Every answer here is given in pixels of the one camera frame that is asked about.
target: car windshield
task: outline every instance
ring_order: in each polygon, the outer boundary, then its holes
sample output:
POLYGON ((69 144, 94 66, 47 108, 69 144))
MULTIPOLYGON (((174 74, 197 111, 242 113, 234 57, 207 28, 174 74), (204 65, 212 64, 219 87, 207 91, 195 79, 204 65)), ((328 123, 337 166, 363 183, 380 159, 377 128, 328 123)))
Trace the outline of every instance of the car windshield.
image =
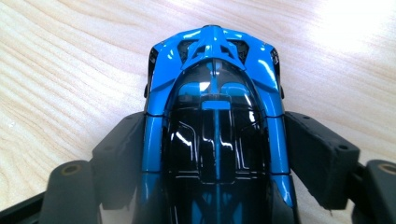
POLYGON ((223 60, 198 63, 180 76, 167 109, 243 107, 255 110, 257 101, 246 77, 244 71, 223 60))
POLYGON ((267 138, 246 77, 216 59, 198 63, 180 76, 164 118, 165 169, 212 183, 264 172, 267 138))

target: car body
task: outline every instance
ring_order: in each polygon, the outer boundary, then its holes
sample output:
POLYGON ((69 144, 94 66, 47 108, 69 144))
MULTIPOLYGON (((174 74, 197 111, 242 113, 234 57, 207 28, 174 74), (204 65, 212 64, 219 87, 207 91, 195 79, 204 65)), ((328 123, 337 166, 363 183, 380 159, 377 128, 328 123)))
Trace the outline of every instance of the car body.
POLYGON ((299 221, 273 46, 217 25, 174 35, 150 52, 145 96, 138 204, 163 194, 170 223, 299 221))

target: model car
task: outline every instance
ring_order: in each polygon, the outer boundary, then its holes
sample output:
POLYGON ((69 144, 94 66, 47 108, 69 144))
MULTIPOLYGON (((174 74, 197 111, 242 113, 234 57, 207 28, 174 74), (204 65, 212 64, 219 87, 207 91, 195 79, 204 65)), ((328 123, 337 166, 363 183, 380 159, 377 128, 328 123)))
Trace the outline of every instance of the model car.
POLYGON ((274 47, 217 25, 174 35, 145 95, 142 171, 166 176, 172 223, 296 222, 274 47))

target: blue stripe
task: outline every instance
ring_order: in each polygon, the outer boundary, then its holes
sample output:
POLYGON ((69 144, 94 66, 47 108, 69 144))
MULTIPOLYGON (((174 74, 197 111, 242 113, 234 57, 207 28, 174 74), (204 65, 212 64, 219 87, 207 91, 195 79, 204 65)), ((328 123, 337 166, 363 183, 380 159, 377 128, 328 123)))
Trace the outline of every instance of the blue stripe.
POLYGON ((228 101, 203 101, 202 102, 202 109, 203 110, 230 110, 231 105, 228 101))

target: air vent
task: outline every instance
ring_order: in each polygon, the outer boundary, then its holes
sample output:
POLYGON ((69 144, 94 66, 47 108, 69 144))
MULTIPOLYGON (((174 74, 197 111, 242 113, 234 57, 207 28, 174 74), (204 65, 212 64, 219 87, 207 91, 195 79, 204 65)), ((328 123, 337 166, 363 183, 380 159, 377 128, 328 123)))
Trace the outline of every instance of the air vent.
POLYGON ((221 48, 221 52, 228 54, 228 56, 233 59, 233 55, 231 54, 229 49, 227 49, 224 46, 220 46, 220 48, 221 48))
POLYGON ((229 40, 229 42, 236 46, 236 49, 238 50, 238 58, 243 64, 245 64, 248 56, 248 44, 243 40, 229 40))
POLYGON ((195 41, 196 40, 184 40, 178 44, 177 46, 178 54, 183 63, 186 62, 187 57, 189 56, 189 46, 195 41))
POLYGON ((206 48, 205 45, 199 47, 199 48, 195 51, 195 53, 194 53, 194 55, 192 56, 192 58, 195 58, 196 56, 198 56, 199 53, 205 53, 205 48, 206 48))

